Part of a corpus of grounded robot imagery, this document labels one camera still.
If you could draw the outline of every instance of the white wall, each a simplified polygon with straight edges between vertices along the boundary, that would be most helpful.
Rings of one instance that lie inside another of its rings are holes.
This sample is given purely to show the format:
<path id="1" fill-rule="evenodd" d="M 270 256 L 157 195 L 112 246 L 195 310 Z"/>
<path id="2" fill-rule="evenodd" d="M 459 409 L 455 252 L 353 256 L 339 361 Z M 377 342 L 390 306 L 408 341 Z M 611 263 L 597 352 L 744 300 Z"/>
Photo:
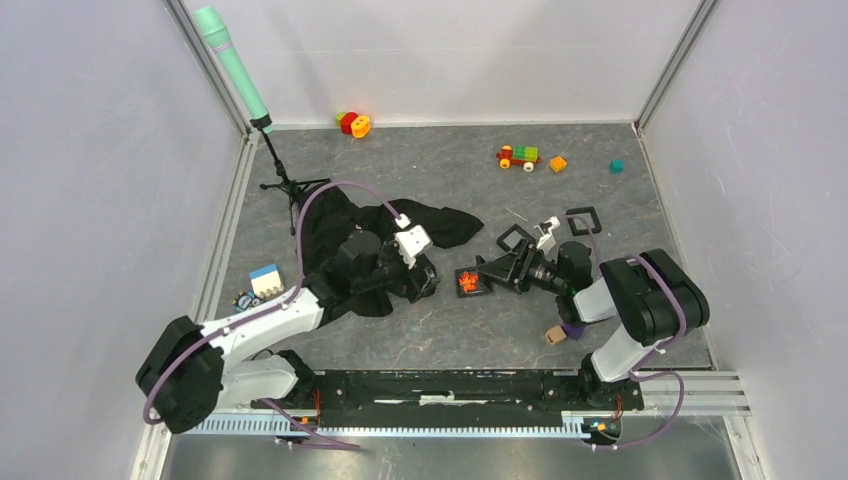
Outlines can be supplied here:
<path id="1" fill-rule="evenodd" d="M 698 0 L 213 4 L 275 123 L 633 120 Z"/>
<path id="2" fill-rule="evenodd" d="M 722 2 L 648 125 L 777 479 L 845 478 L 848 4 Z"/>
<path id="3" fill-rule="evenodd" d="M 4 2 L 0 58 L 0 478 L 127 478 L 238 135 L 158 0 Z"/>

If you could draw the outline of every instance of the black cloth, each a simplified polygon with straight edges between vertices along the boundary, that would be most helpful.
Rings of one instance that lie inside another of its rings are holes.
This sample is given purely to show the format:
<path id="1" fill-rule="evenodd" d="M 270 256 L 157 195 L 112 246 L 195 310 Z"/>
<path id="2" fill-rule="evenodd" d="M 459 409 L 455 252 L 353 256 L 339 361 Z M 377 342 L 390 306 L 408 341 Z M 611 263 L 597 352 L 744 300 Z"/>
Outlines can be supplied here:
<path id="1" fill-rule="evenodd" d="M 298 199 L 299 206 L 303 206 L 312 191 Z M 429 207 L 409 199 L 389 203 L 398 212 L 406 214 L 413 224 L 424 227 L 433 245 L 439 248 L 462 245 L 483 228 L 483 222 L 477 217 L 453 208 Z M 388 240 L 395 233 L 392 214 L 382 204 L 359 207 L 338 188 L 331 188 L 313 200 L 303 219 L 301 233 L 304 273 L 309 275 L 324 260 L 335 256 L 339 246 L 357 226 L 375 233 L 381 241 Z M 384 292 L 372 291 L 357 298 L 353 311 L 363 317 L 383 317 L 392 309 Z"/>

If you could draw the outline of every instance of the orange object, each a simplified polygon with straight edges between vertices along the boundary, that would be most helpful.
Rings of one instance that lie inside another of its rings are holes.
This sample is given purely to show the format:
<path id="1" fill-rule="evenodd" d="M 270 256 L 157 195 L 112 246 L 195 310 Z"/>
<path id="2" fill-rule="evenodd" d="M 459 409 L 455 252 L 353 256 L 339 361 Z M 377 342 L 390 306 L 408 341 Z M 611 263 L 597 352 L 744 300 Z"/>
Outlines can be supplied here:
<path id="1" fill-rule="evenodd" d="M 551 167 L 551 170 L 553 170 L 554 173 L 559 173 L 565 170 L 566 165 L 568 165 L 568 162 L 566 162 L 565 159 L 562 157 L 554 157 L 551 159 L 551 163 L 548 164 L 548 166 Z"/>
<path id="2" fill-rule="evenodd" d="M 465 272 L 459 277 L 459 285 L 462 287 L 462 291 L 465 293 L 471 293 L 477 290 L 477 282 L 480 280 L 480 276 L 476 273 Z"/>
<path id="3" fill-rule="evenodd" d="M 360 115 L 351 122 L 350 129 L 355 138 L 362 138 L 371 131 L 371 119 L 367 115 Z"/>

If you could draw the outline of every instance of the green tube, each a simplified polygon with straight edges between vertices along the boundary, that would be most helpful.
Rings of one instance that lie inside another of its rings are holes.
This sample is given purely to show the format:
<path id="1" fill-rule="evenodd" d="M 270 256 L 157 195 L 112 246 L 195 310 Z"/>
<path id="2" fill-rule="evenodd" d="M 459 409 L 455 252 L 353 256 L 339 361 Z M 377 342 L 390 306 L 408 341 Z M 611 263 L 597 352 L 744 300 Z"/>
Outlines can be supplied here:
<path id="1" fill-rule="evenodd" d="M 230 32 L 224 24 L 224 20 L 215 7 L 203 7 L 194 12 L 194 23 L 200 34 L 206 40 L 209 48 L 218 55 L 218 60 L 230 76 L 233 85 L 238 90 L 241 100 L 247 106 L 250 116 L 254 120 L 258 120 L 268 115 L 268 109 L 256 91 L 256 86 L 253 85 L 253 80 L 250 79 L 244 64 L 241 62 L 236 47 L 232 44 Z M 263 128 L 265 133 L 270 133 L 273 130 L 271 125 Z"/>

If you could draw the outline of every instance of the black tripod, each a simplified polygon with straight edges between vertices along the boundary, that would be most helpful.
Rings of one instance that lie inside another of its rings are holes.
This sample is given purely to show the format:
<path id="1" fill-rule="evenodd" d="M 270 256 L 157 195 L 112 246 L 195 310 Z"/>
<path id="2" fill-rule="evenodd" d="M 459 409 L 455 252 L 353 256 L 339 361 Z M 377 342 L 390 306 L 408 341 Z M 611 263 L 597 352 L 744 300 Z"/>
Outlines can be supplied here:
<path id="1" fill-rule="evenodd" d="M 313 185 L 323 185 L 325 183 L 329 183 L 329 178 L 319 178 L 317 180 L 306 180 L 304 182 L 293 182 L 289 179 L 289 176 L 286 175 L 286 167 L 283 165 L 283 162 L 280 161 L 280 157 L 277 156 L 276 150 L 274 150 L 274 146 L 271 144 L 271 139 L 268 138 L 268 134 L 265 133 L 262 128 L 259 128 L 259 131 L 262 132 L 262 138 L 265 139 L 265 144 L 268 145 L 268 150 L 271 152 L 271 156 L 274 157 L 274 168 L 277 171 L 277 176 L 282 180 L 280 183 L 275 183 L 272 185 L 266 185 L 264 183 L 259 185 L 259 188 L 262 190 L 268 190 L 269 188 L 278 188 L 289 197 L 289 221 L 291 222 L 291 227 L 289 231 L 292 235 L 295 233 L 294 229 L 294 207 L 299 205 L 298 202 L 306 200 L 304 197 L 304 193 Z"/>

